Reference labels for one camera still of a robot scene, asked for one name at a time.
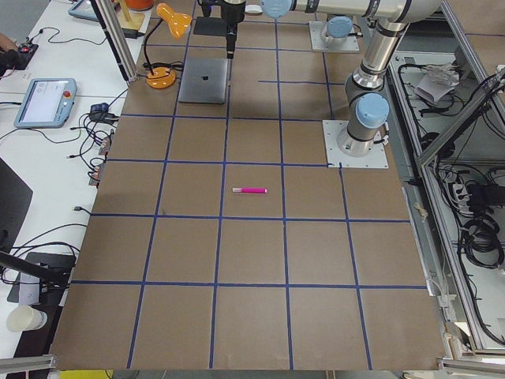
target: brown cardboard surface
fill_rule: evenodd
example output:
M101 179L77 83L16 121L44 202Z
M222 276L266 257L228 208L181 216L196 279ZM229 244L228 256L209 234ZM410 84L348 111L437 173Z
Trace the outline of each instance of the brown cardboard surface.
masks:
M168 164L159 214L217 216L222 170L213 164Z
M295 288L290 301L296 367L367 369L355 290Z
M389 150L388 170L326 167L320 120L349 117L342 83L359 54L311 52L316 19L246 16L225 104L132 83L52 348L58 368L434 367L440 333ZM163 24L148 51L172 62L225 58L224 46L175 41Z
M227 144L230 162L281 162L278 121L232 119Z
M132 369L201 369L208 364L212 289L145 289Z
M73 279L142 280L151 229L151 218L91 217Z
M152 215L162 170L161 163L109 162L93 212Z
M286 167L286 214L293 218L343 219L339 173L326 167Z
M158 219L148 280L213 282L218 228L217 220Z
M224 220L222 228L220 282L286 282L282 221Z
M353 223L357 274L364 285L425 283L412 227L408 223Z
M109 158L164 160L172 118L121 117Z
M345 223L289 222L286 229L291 283L354 284Z
M466 34L505 36L505 20L497 17L505 12L501 0L448 0Z
M225 120L178 118L174 122L168 158L200 162L223 161L225 131Z
M326 164L324 132L320 122L283 122L284 162Z
M370 289L361 296L374 368L437 369L436 357L443 356L443 345L434 300L426 291Z
M234 193L233 188L265 188L265 194ZM281 171L273 166L230 165L226 168L223 215L282 217Z
M139 293L138 286L73 285L50 350L58 368L126 367Z
M284 289L221 287L217 299L216 369L289 368Z

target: connector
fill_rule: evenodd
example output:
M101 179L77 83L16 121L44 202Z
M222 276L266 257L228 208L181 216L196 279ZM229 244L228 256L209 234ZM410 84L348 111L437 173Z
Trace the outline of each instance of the connector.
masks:
M456 312L452 306L452 302L456 299L456 295L439 295L436 300L439 303L439 307L442 308L443 316L446 321L454 322L458 319L456 318Z

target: gray floor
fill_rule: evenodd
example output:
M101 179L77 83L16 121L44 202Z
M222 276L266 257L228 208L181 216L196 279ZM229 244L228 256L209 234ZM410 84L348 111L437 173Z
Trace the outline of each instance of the gray floor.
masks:
M0 32L23 42L30 35L49 0L0 0Z

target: touchscreen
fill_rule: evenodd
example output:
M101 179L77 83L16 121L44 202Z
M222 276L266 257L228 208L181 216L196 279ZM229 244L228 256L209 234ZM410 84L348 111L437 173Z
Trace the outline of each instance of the touchscreen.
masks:
M24 108L22 122L52 122L68 81L37 81Z

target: paper cup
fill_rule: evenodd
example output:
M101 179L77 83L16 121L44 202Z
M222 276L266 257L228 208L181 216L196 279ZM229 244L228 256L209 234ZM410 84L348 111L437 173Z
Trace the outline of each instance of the paper cup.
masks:
M23 332L42 328L47 322L47 315L30 306L18 306L7 317L7 328L11 332Z

